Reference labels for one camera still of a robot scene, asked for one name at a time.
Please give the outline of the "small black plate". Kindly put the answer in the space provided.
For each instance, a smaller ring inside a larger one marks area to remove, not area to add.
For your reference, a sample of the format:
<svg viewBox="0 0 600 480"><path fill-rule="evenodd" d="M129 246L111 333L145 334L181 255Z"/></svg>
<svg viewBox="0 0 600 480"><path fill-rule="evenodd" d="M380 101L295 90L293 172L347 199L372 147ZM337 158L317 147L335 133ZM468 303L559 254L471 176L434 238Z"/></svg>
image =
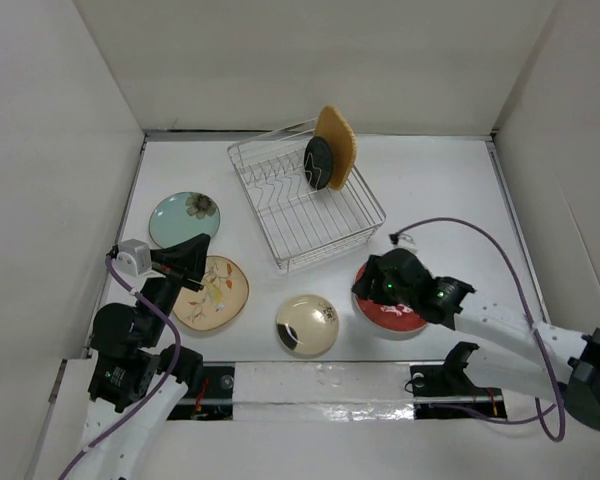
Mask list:
<svg viewBox="0 0 600 480"><path fill-rule="evenodd" d="M303 159L304 175L308 184L315 190L325 188L331 180L334 160L327 141L314 136L307 143Z"/></svg>

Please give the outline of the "orange woven square plate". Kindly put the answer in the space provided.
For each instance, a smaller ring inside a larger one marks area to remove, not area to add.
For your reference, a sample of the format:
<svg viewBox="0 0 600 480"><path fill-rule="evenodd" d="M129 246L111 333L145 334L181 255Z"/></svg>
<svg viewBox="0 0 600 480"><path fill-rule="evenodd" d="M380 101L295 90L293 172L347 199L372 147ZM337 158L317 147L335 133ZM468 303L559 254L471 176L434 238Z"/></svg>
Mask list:
<svg viewBox="0 0 600 480"><path fill-rule="evenodd" d="M333 172L328 186L339 191L345 186L356 161L355 133L341 112L335 106L327 105L318 116L314 135L323 138L331 149Z"/></svg>

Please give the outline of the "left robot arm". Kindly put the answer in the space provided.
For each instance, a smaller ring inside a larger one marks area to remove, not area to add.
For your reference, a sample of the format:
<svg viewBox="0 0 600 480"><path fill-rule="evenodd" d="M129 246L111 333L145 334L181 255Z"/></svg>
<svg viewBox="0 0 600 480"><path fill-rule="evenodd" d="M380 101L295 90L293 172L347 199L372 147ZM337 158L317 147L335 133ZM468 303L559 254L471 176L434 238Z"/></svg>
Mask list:
<svg viewBox="0 0 600 480"><path fill-rule="evenodd" d="M82 448L62 478L136 478L171 411L202 389L203 357L182 345L170 315L182 289L202 289L209 243L207 234L164 249L130 239L106 254L135 302L108 303L94 317Z"/></svg>

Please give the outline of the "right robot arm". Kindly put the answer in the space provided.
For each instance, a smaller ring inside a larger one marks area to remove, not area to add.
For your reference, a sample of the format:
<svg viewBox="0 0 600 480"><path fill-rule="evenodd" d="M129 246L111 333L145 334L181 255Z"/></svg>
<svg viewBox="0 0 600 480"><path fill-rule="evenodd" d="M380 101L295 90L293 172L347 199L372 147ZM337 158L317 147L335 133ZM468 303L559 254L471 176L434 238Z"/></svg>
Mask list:
<svg viewBox="0 0 600 480"><path fill-rule="evenodd" d="M376 304L403 304L429 324L472 336L445 359L442 381L450 391L495 387L553 400L600 432L600 328L585 334L528 321L466 282L432 275L402 248L370 256L351 291Z"/></svg>

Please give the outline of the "red and teal plate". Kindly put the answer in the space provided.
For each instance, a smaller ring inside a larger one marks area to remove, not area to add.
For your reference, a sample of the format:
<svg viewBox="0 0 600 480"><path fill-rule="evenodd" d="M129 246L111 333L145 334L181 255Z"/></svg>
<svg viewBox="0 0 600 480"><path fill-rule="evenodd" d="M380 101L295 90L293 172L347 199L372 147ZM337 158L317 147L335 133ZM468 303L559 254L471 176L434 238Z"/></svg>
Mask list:
<svg viewBox="0 0 600 480"><path fill-rule="evenodd" d="M412 338L422 332L427 323L409 306L387 306L352 294L353 305L370 325L370 330L381 338L398 341Z"/></svg>

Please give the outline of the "teal flower plate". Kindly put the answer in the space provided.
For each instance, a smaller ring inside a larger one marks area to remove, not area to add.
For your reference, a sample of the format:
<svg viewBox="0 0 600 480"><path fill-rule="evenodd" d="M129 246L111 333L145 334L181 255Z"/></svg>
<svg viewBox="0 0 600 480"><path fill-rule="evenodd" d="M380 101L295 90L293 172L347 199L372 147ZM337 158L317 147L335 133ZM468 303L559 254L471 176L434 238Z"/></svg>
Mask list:
<svg viewBox="0 0 600 480"><path fill-rule="evenodd" d="M202 233L213 238L220 222L220 209L211 197L185 191L168 196L154 208L148 230L151 240L166 248Z"/></svg>

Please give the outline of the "beige bird painted plate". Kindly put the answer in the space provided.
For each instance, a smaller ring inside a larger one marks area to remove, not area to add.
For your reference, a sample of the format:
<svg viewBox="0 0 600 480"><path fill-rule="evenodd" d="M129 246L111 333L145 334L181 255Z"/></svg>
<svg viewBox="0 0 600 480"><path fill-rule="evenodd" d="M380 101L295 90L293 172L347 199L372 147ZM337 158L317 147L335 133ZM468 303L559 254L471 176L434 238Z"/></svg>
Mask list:
<svg viewBox="0 0 600 480"><path fill-rule="evenodd" d="M249 298L249 282L232 260L212 255L207 257L197 292L182 289L173 307L173 315L188 328L208 332L224 326L237 317Z"/></svg>

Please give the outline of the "cream bowl with black marks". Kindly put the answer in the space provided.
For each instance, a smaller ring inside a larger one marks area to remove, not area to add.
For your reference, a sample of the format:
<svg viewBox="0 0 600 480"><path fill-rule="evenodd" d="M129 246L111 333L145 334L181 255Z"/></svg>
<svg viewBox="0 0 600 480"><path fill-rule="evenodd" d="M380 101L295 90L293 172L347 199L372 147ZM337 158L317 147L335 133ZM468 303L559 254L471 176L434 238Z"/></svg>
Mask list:
<svg viewBox="0 0 600 480"><path fill-rule="evenodd" d="M339 325L333 304L315 294L285 300L276 315L281 344L301 357L317 357L329 351L338 338Z"/></svg>

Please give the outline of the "metal base rail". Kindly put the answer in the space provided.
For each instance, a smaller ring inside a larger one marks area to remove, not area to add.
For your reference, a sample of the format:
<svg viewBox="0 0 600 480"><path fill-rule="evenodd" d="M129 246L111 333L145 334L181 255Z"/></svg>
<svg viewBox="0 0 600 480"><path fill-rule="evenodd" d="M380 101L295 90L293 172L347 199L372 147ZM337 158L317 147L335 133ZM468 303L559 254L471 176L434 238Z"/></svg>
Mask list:
<svg viewBox="0 0 600 480"><path fill-rule="evenodd" d="M433 387L439 362L238 362L205 367L205 384L172 420L366 422L507 417L499 389Z"/></svg>

